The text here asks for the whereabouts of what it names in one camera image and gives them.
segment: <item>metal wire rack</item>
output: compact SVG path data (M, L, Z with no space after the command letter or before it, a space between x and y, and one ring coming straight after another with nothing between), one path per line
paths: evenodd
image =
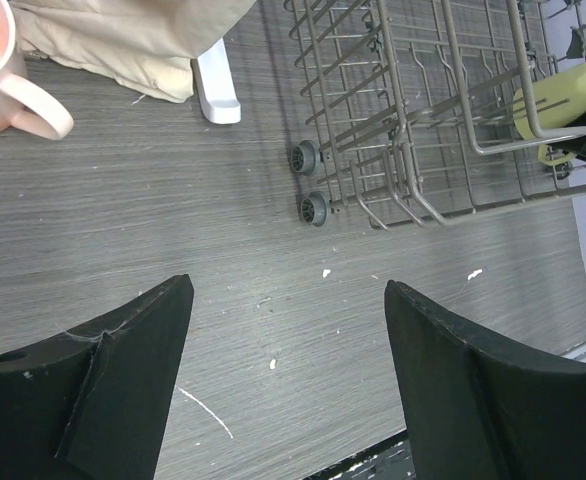
M291 167L321 176L300 205L324 225L358 204L373 228L451 225L586 193L536 160L544 130L533 82L557 73L539 4L523 0L286 0L319 143ZM513 122L526 116L533 139Z

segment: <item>wood-grain floor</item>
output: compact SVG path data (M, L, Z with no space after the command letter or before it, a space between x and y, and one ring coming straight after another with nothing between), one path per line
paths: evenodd
M177 385L233 438L176 389L158 479L300 478L403 428L391 278L544 350L586 339L570 203L428 232L375 232L355 208L323 229L299 222L310 185L287 150L314 132L291 23L258 2L227 36L239 125L29 62L75 129L59 143L0 134L0 353L192 277Z

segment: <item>rack wheel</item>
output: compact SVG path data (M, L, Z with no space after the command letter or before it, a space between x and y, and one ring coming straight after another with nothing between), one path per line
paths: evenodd
M322 192L311 192L300 202L302 219L316 227L323 226L331 214L331 205L326 194Z
M314 142L303 140L291 150L290 162L295 173L310 176L317 173L322 163L322 154Z
M546 167L545 170L548 173L553 173L553 167ZM572 172L573 164L571 162L562 163L555 167L555 178L561 182L562 180L569 178Z

